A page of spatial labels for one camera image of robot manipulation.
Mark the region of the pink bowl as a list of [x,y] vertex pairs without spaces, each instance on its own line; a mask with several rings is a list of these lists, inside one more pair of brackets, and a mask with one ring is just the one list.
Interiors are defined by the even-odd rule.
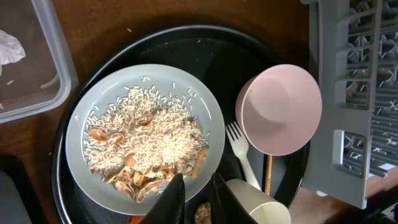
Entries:
[[318,128],[322,115],[320,88],[305,69],[275,65],[242,87],[235,114],[247,140],[258,151],[288,155],[306,145]]

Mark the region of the white paper cup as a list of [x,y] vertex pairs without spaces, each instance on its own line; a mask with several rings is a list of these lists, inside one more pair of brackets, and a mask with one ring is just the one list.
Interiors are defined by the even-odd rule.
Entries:
[[287,207],[271,196],[240,179],[231,179],[226,185],[257,223],[291,224]]

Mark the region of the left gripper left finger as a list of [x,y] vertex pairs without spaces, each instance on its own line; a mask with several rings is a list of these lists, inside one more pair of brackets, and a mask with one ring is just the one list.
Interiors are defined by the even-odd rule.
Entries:
[[182,174],[170,181],[164,192],[140,224],[181,224],[185,212],[185,182]]

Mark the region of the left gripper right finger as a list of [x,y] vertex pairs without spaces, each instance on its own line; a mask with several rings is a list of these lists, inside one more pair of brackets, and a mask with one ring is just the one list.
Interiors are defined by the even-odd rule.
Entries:
[[211,222],[215,224],[257,224],[219,174],[210,180]]

